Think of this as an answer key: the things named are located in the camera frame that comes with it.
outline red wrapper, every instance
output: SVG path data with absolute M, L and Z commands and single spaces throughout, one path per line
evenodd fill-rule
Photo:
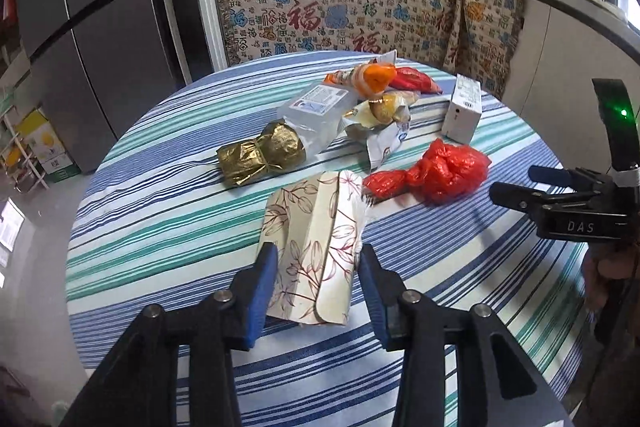
M 396 68 L 396 77 L 389 86 L 394 89 L 420 91 L 424 94 L 441 93 L 440 86 L 433 79 L 415 68 Z
M 367 176 L 363 184 L 379 200 L 388 200 L 405 191 L 404 171 L 379 171 Z
M 376 172 L 364 185 L 381 200 L 416 190 L 431 203 L 442 204 L 475 192 L 487 178 L 489 165 L 491 160 L 473 147 L 438 138 L 410 169 Z

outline cardboard box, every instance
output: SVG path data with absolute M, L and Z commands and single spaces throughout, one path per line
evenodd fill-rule
M 442 124 L 442 135 L 469 144 L 482 116 L 480 83 L 461 74 L 451 95 L 449 109 Z
M 49 120 L 35 109 L 31 111 L 16 126 L 15 130 L 22 136 L 26 144 L 31 147 L 34 155 L 40 163 L 52 160 L 65 152 L 65 147 L 58 139 Z
M 72 163 L 68 167 L 55 171 L 53 174 L 45 174 L 44 181 L 47 183 L 58 183 L 77 174 L 80 174 L 80 168 L 75 163 Z
M 46 162 L 40 162 L 42 168 L 47 174 L 53 174 L 60 169 L 64 169 L 70 165 L 73 165 L 73 163 L 73 160 L 69 158 L 69 155 L 67 153 L 59 154 L 55 158 L 52 158 Z

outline metal screw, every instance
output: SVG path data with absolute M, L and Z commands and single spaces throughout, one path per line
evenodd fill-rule
M 483 303 L 476 304 L 473 307 L 473 310 L 476 315 L 480 315 L 481 317 L 488 317 L 492 313 L 492 309 Z
M 213 293 L 213 298 L 218 302 L 229 302 L 233 297 L 231 290 L 217 290 Z
M 149 317 L 152 319 L 158 317 L 158 315 L 161 313 L 162 306 L 160 306 L 160 304 L 149 304 L 149 306 L 145 306 L 142 310 L 142 314 L 145 315 L 145 317 Z
M 422 299 L 422 294 L 418 290 L 405 290 L 402 292 L 402 300 L 410 304 L 415 304 Z

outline floral paper bag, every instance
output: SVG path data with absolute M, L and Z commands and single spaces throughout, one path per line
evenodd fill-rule
M 356 213 L 363 205 L 361 187 L 353 172 L 332 171 L 270 196 L 258 245 L 258 251 L 267 241 L 278 248 L 268 315 L 304 324 L 346 324 L 363 228 Z

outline human hand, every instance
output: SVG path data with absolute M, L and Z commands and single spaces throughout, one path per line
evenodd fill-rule
M 636 255 L 640 252 L 637 244 L 616 251 L 613 245 L 589 245 L 582 261 L 584 277 L 585 304 L 592 311 L 604 307 L 609 297 L 607 281 L 611 279 L 630 279 L 634 269 Z M 636 268 L 636 278 L 640 270 Z

